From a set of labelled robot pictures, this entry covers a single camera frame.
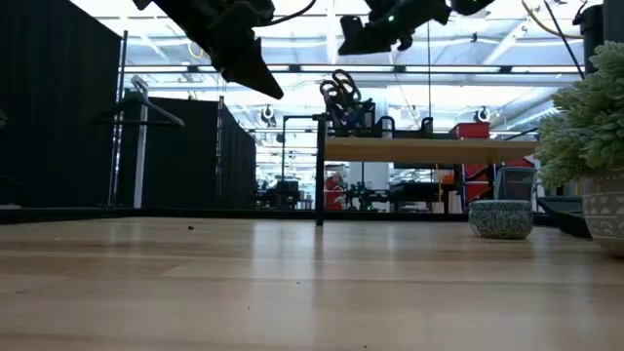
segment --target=ceiling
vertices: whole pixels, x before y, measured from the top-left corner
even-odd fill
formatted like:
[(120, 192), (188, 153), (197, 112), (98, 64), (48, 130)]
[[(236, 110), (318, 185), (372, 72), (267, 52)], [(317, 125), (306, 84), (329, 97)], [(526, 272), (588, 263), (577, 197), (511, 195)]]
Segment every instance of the ceiling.
[[(308, 1), (273, 0), (278, 17), (300, 10)], [(583, 2), (549, 1), (563, 32), (578, 35), (579, 27), (571, 22)], [(189, 42), (184, 32), (154, 4), (139, 11), (132, 0), (72, 2), (119, 35), (124, 30), (129, 31), (127, 65), (130, 68), (210, 64), (206, 55), (199, 58), (200, 48)], [(526, 2), (544, 24), (555, 28), (541, 0)], [(590, 0), (589, 5), (598, 3), (602, 1)], [(392, 54), (339, 57), (336, 52), (342, 42), (340, 17), (365, 16), (367, 12), (364, 0), (318, 0), (306, 15), (258, 28), (255, 32), (262, 38), (265, 61), (273, 65), (339, 64), (346, 66), (347, 70), (353, 69), (350, 65), (355, 64), (375, 68), (379, 65), (422, 65), (428, 62), (438, 66), (565, 66), (561, 74), (438, 72), (429, 77), (422, 73), (396, 74), (392, 71), (354, 73), (365, 98), (387, 100), (389, 114), (404, 129), (414, 128), (419, 118), (431, 113), (436, 118), (436, 129), (448, 130), (456, 122), (471, 121), (476, 109), (488, 106), (492, 112), (497, 112), (492, 125), (504, 130), (505, 122), (520, 125), (519, 120), (552, 108), (552, 104), (548, 104), (551, 94), (579, 79), (571, 67), (573, 61), (564, 42), (530, 19), (521, 0), (497, 0), (472, 17), (453, 16), (446, 26), (436, 22), (431, 22), (429, 27), (423, 25), (414, 34), (413, 47), (402, 53), (395, 51)], [(582, 40), (570, 39), (568, 42), (582, 62)], [(326, 70), (330, 72), (333, 68), (327, 67)], [(278, 121), (283, 114), (316, 113), (325, 109), (318, 93), (318, 83), (325, 77), (323, 72), (275, 73), (286, 94), (279, 101), (236, 84), (225, 85), (217, 74), (211, 72), (139, 75), (148, 82), (154, 96), (187, 98), (191, 95), (201, 99), (218, 99), (225, 95), (226, 104), (235, 117), (250, 129), (266, 128), (259, 120), (260, 110), (266, 104), (274, 107)], [(307, 127), (313, 126), (305, 121), (289, 122), (289, 128)], [(279, 146), (270, 136), (258, 135), (269, 154), (271, 147)], [(302, 134), (298, 135), (296, 145), (313, 147), (315, 142), (313, 135)]]

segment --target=ceiling light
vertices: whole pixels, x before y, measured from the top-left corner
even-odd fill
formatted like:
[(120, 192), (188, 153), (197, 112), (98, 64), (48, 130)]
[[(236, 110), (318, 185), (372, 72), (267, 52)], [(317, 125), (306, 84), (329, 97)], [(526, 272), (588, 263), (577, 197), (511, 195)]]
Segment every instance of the ceiling light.
[(334, 72), (337, 69), (342, 69), (347, 72), (392, 72), (394, 66), (379, 66), (379, 65), (330, 65), (330, 64), (317, 64), (317, 65), (302, 65), (301, 71), (303, 72)]
[(512, 73), (577, 73), (576, 66), (516, 66), (511, 69)]
[(185, 66), (126, 66), (126, 73), (185, 73)]
[[(498, 73), (500, 67), (498, 66), (453, 66), (453, 65), (433, 65), (431, 66), (431, 72), (434, 73)], [(408, 66), (406, 72), (409, 73), (428, 73), (429, 67), (427, 66)]]
[(288, 72), (291, 68), (287, 64), (269, 64), (271, 72)]
[(216, 73), (216, 69), (212, 66), (199, 66), (197, 69), (199, 69), (200, 72)]

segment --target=blue patterned bowl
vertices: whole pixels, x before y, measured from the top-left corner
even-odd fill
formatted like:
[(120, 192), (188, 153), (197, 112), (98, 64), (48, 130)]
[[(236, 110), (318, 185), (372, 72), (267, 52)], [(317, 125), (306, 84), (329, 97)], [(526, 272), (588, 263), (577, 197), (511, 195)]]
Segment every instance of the blue patterned bowl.
[(476, 201), (470, 204), (469, 217), (479, 238), (524, 240), (533, 228), (529, 201)]

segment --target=table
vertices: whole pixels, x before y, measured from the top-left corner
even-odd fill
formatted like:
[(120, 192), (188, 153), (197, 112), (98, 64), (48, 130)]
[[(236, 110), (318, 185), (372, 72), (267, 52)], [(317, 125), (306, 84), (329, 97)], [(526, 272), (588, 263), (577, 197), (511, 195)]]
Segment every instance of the table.
[(316, 159), (317, 225), (325, 220), (325, 161), (420, 162), (431, 164), (491, 165), (531, 155), (536, 141), (501, 141), (489, 139), (387, 139), (373, 137), (327, 138), (327, 124), (318, 121)]

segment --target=potted plant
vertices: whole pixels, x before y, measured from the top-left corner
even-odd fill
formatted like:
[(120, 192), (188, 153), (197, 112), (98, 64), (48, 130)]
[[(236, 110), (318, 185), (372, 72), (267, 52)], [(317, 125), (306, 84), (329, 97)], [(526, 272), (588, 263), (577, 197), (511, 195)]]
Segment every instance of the potted plant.
[(541, 121), (536, 156), (544, 186), (583, 180), (592, 237), (624, 255), (624, 44), (606, 42), (591, 62), (596, 73), (553, 96), (562, 113)]

